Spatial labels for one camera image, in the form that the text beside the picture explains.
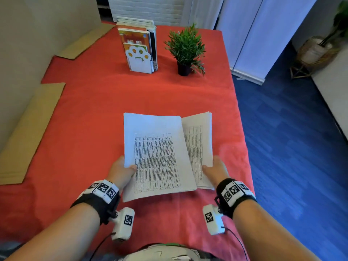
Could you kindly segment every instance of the blue floor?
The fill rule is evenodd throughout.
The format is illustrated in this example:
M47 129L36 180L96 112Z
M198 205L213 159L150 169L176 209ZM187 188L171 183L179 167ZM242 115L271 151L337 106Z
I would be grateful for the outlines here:
M294 56L262 86L233 77L256 197L320 259L347 260L348 145L312 80L290 80Z

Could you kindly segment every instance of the black plant pot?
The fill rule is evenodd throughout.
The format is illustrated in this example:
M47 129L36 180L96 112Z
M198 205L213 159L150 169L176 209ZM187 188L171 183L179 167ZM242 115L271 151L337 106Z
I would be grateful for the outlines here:
M178 72L179 75L181 75L181 76L188 76L190 74L190 72L192 71L191 65L189 65L189 66L181 65L179 63L179 61L177 61L176 63L177 63L177 72Z

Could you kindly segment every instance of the paw print cutout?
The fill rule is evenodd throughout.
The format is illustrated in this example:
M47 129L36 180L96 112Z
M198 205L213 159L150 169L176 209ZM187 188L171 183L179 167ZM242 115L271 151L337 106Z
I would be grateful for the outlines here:
M151 55L144 48L131 46L126 56L132 71L151 73Z

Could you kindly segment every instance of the green artificial plant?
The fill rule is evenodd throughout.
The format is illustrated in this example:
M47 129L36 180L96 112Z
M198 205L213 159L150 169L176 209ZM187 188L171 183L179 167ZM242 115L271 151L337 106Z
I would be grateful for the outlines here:
M192 69L205 74L201 58L204 57L204 44L195 24L186 27L181 32L170 31L170 41L164 41L174 58L180 65L191 66Z
M338 5L337 14L333 19L332 30L319 45L325 47L331 39L338 36L348 38L348 1L342 1Z

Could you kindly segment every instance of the white camera device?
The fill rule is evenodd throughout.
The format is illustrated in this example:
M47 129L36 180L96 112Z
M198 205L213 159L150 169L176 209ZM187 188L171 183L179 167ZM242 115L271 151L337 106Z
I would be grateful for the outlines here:
M132 234L133 221L134 221L134 210L128 207L124 207L119 212L116 211L116 217L110 218L115 226L113 228L113 235L111 239L113 241L123 242L130 238Z
M221 217L222 213L219 212L218 206L212 204L203 207L203 215L205 219L205 224L207 225L208 231L211 235L217 235L219 233L224 233L225 228Z

